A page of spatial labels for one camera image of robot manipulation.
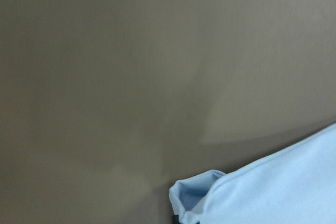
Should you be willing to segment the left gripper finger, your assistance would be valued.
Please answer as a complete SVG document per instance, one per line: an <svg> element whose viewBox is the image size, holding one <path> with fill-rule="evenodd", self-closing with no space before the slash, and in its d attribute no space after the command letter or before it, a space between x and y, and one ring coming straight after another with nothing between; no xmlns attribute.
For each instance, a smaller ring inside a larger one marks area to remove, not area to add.
<svg viewBox="0 0 336 224"><path fill-rule="evenodd" d="M179 224L179 215L172 216L172 224Z"/></svg>

